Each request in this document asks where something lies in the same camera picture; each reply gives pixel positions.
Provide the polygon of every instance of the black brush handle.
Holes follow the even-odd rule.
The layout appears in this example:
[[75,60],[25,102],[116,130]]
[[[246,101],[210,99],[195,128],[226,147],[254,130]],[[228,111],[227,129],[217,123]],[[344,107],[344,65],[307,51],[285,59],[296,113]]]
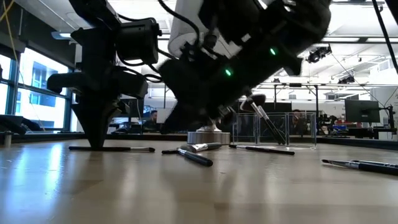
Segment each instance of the black brush handle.
[[137,152],[155,152],[153,147],[131,147],[130,151],[137,151]]
[[356,160],[353,160],[351,162],[360,162],[360,163],[373,164],[373,165],[378,165],[378,166],[386,166],[386,167],[398,168],[397,164],[388,164],[388,163],[385,163],[385,162],[356,161]]
[[177,154],[177,153],[178,153],[178,151],[176,149],[162,151],[162,154]]
[[282,151],[282,150],[275,150],[275,149],[264,149],[261,147],[246,147],[247,150],[250,151],[257,151],[257,152],[269,152],[269,153],[278,153],[278,154],[285,154],[294,156],[294,151]]
[[393,167],[361,163],[359,164],[359,169],[368,172],[378,172],[380,174],[398,175],[398,169]]
[[207,158],[205,158],[203,156],[200,156],[198,154],[195,154],[195,153],[192,153],[192,152],[188,152],[188,151],[185,151],[185,152],[180,152],[179,151],[179,153],[181,155],[183,155],[184,157],[186,157],[187,159],[190,159],[193,162],[197,162],[200,165],[207,166],[207,167],[211,167],[213,165],[213,161],[212,160],[207,159]]
[[219,143],[219,142],[207,143],[207,149],[208,150],[218,149],[221,146],[223,146],[223,145],[221,143]]

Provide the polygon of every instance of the window frame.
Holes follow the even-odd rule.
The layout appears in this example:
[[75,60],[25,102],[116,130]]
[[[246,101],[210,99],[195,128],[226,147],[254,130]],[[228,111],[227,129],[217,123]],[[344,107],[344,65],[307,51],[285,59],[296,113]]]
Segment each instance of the window frame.
[[[42,53],[40,53],[39,51],[37,51],[36,49],[30,48],[33,51],[36,51],[37,53],[43,55],[44,57],[47,57],[51,60],[54,60],[50,57],[48,57],[47,55],[44,55]],[[27,84],[23,84],[23,83],[19,83],[19,65],[17,65],[14,57],[10,57],[9,54],[2,54],[3,51],[0,50],[0,54],[8,57],[11,59],[11,67],[10,67],[10,74],[9,74],[9,79],[0,79],[0,83],[2,84],[6,84],[8,86],[8,94],[7,94],[7,98],[6,98],[6,114],[13,114],[15,115],[17,112],[17,105],[19,104],[21,106],[21,101],[17,100],[17,96],[18,96],[18,88],[20,89],[25,89],[25,90],[30,90],[30,91],[34,91],[36,93],[39,93],[40,95],[38,96],[38,103],[40,103],[40,97],[42,95],[48,95],[48,96],[54,96],[54,97],[59,97],[59,98],[63,98],[65,99],[65,111],[64,111],[64,118],[63,118],[63,127],[62,128],[46,128],[46,131],[69,131],[70,130],[70,116],[72,113],[72,93],[69,89],[67,89],[67,92],[65,95],[62,94],[58,94],[58,93],[54,93],[50,90],[47,89],[43,89],[43,88],[38,88],[38,87],[34,87],[33,86],[33,77],[32,77],[32,83],[30,83],[30,85]],[[21,53],[17,52],[17,59],[20,62],[21,61]],[[61,63],[62,65],[66,66],[68,68],[68,72],[72,72],[73,69],[67,65],[65,65],[64,63]],[[42,75],[40,74],[40,83],[39,83],[39,87],[42,86]]]

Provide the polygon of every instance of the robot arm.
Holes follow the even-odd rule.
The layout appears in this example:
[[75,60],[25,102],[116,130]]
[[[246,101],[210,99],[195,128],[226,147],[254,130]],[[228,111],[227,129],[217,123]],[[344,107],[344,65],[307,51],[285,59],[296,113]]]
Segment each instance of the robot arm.
[[275,0],[263,9],[257,0],[203,1],[202,23],[210,30],[218,28],[241,50],[231,58],[214,59],[203,47],[186,43],[178,60],[159,68],[178,101],[165,133],[223,117],[230,104],[281,68],[300,74],[302,59],[297,55],[326,34],[330,0],[287,2]]

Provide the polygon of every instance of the ceiling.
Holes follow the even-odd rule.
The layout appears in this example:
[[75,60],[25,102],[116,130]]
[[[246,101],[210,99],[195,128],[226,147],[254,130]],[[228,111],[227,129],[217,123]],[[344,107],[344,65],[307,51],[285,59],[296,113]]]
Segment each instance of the ceiling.
[[[89,25],[74,12],[68,0],[16,0],[16,2],[59,31],[73,32],[79,27],[89,28]],[[154,17],[164,33],[170,32],[173,18],[161,8],[157,0],[108,0],[108,2],[115,11],[127,17],[135,19]],[[165,0],[172,9],[175,8],[176,2],[176,0]],[[397,37],[398,40],[398,26],[387,6],[383,5],[383,7],[381,14],[388,33],[390,37]],[[382,37],[372,6],[332,5],[330,9],[332,20],[327,37]],[[354,70],[358,77],[366,77],[369,75],[369,68],[389,57],[387,46],[383,43],[331,43],[331,49],[334,56],[329,55],[314,64],[303,63],[302,77],[294,79],[295,82],[315,82],[316,80],[318,83],[336,83],[345,69]],[[398,44],[394,44],[394,51],[398,52]],[[301,56],[308,56],[308,51],[303,52]],[[289,78],[283,71],[274,76]]]

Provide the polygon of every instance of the wooden table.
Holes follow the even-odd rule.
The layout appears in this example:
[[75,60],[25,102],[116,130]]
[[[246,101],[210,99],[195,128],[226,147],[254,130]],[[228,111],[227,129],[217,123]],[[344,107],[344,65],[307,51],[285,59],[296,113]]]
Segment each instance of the wooden table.
[[398,178],[320,159],[398,164],[394,151],[332,145],[295,156],[222,148],[213,167],[160,152],[183,142],[106,141],[151,146],[155,154],[76,152],[86,140],[0,148],[0,223],[398,222]]

